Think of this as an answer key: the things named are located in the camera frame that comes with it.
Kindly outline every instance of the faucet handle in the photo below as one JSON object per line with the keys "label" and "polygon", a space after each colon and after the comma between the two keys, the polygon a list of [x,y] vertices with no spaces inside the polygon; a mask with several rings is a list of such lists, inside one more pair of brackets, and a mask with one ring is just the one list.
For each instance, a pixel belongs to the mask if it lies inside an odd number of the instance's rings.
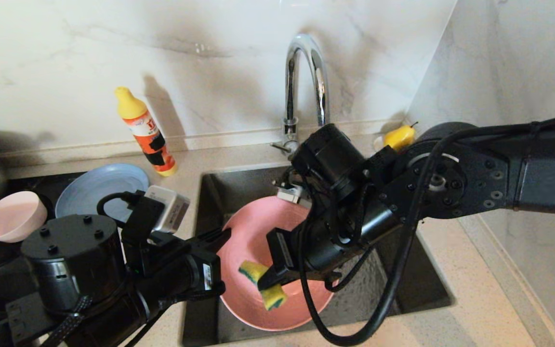
{"label": "faucet handle", "polygon": [[269,143],[269,145],[271,147],[275,147],[277,149],[280,149],[281,151],[286,152],[286,153],[291,153],[292,152],[291,148],[285,147],[284,145],[280,145],[279,143],[276,143],[276,142]]}

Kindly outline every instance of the blue plate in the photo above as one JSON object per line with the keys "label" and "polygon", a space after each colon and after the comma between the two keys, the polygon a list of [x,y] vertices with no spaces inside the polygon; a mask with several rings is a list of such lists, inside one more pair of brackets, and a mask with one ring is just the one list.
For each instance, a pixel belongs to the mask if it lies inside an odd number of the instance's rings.
{"label": "blue plate", "polygon": [[[149,178],[140,167],[130,164],[110,164],[88,171],[72,182],[57,200],[55,217],[71,214],[97,214],[95,207],[104,196],[137,189],[146,191]],[[131,210],[128,204],[114,199],[104,205],[104,211],[115,219],[126,222]]]}

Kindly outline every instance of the white connector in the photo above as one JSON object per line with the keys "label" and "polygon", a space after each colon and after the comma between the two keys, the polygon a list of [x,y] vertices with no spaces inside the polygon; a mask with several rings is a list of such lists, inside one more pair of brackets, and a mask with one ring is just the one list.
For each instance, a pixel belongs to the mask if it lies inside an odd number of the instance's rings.
{"label": "white connector", "polygon": [[183,216],[190,206],[190,199],[165,187],[151,186],[147,189],[145,196],[164,204],[164,210],[160,219],[154,226],[154,231],[164,233],[176,233],[181,225]]}

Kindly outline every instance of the marble wall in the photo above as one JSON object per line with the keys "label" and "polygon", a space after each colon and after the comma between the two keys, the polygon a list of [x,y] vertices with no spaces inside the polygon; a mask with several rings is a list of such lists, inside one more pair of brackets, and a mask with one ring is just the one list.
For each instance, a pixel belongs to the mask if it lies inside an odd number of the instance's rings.
{"label": "marble wall", "polygon": [[[461,0],[408,111],[419,130],[555,117],[555,1]],[[555,215],[483,215],[555,321]]]}
{"label": "marble wall", "polygon": [[[119,85],[170,138],[278,134],[299,31],[329,66],[332,120],[401,120],[455,2],[0,0],[0,153],[132,140]],[[315,118],[306,70],[302,125]]]}

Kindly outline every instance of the pink bowl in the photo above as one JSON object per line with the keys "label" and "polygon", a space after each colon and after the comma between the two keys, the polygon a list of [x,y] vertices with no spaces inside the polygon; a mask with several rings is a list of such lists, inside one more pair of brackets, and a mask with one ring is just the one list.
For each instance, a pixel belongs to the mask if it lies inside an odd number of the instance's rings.
{"label": "pink bowl", "polygon": [[[220,249],[222,280],[226,292],[224,305],[243,323],[261,330],[279,332],[294,329],[311,320],[305,303],[301,282],[285,285],[288,299],[277,309],[264,309],[260,292],[238,268],[245,260],[271,266],[271,254],[266,235],[273,228],[292,230],[305,220],[309,210],[275,196],[254,200],[237,211],[225,228],[232,228],[232,236]],[[333,297],[320,281],[309,281],[310,292],[317,309],[322,311]]]}
{"label": "pink bowl", "polygon": [[36,193],[19,191],[0,200],[0,241],[19,242],[46,221],[47,211]]}

